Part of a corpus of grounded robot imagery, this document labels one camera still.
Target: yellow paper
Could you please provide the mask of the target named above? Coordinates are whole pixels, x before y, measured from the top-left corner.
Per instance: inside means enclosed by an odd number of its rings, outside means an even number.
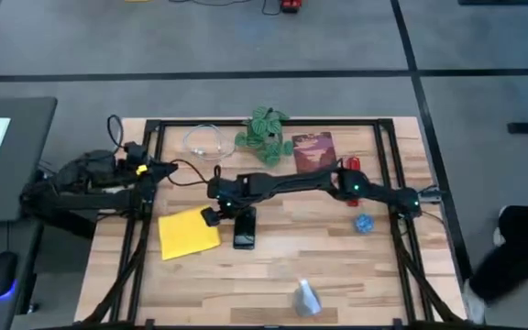
[[[201,211],[207,207],[209,205],[159,217],[162,260],[185,256],[221,244],[217,227],[207,226],[201,216]]]

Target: red object on floor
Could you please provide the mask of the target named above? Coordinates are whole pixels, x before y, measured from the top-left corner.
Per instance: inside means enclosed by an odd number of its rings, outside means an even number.
[[[282,13],[296,14],[303,5],[303,0],[280,0],[280,10]]]
[[[350,157],[346,160],[346,169],[350,169],[350,170],[358,170],[360,169],[359,167],[359,158],[358,157]],[[351,206],[351,207],[357,207],[359,206],[359,200],[355,200],[355,201],[347,201],[347,206]]]

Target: wooden tabletop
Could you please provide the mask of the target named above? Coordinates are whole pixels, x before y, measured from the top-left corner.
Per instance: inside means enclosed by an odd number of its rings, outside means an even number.
[[[433,181],[416,118],[392,119],[407,185],[415,189],[428,186]],[[124,119],[124,141],[141,143],[145,120]],[[221,127],[231,141],[240,129],[245,128]],[[189,130],[190,127],[167,127],[162,160],[188,160],[209,179],[216,162],[197,159],[183,147],[182,139]],[[283,128],[285,138],[326,131],[332,133],[338,158],[359,157],[369,179],[381,184],[371,127]],[[210,130],[196,131],[190,136],[189,145],[215,152],[215,135]],[[388,148],[387,155],[391,160]],[[252,171],[276,175],[296,172],[292,156],[283,157],[278,166],[267,170],[249,150],[243,149],[220,164],[222,176],[230,179]],[[392,166],[390,176],[396,178]],[[176,182],[197,180],[196,174],[184,165],[171,177]],[[233,249],[233,223],[224,221],[219,226],[223,241],[220,247],[162,261],[158,216],[213,203],[207,199],[204,185],[177,187],[166,180],[160,183],[149,234],[138,324],[153,318],[157,325],[388,325],[393,318],[405,318],[384,204],[363,200],[359,207],[348,207],[324,192],[277,195],[256,205],[254,250]],[[422,208],[431,214],[415,219],[427,278],[451,309],[465,317],[444,225],[435,217],[441,214],[437,206],[422,205]],[[361,213],[375,219],[370,234],[361,235],[354,230],[352,221]],[[75,320],[87,316],[113,283],[125,226],[121,218],[108,218],[97,226]],[[298,279],[309,280],[317,290],[323,306],[320,314],[301,318],[294,312],[292,293]],[[414,289],[414,302],[421,318],[419,295]],[[122,318],[127,311],[129,290],[126,287]]]

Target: blue toy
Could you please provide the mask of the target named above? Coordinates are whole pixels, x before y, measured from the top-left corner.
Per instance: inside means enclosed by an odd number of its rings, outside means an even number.
[[[374,218],[368,214],[360,214],[355,222],[356,230],[360,234],[367,234],[374,229]]]

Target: smartphone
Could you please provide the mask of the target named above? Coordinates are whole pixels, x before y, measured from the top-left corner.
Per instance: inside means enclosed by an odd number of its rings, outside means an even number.
[[[256,208],[250,207],[236,218],[234,248],[254,249],[256,244]]]

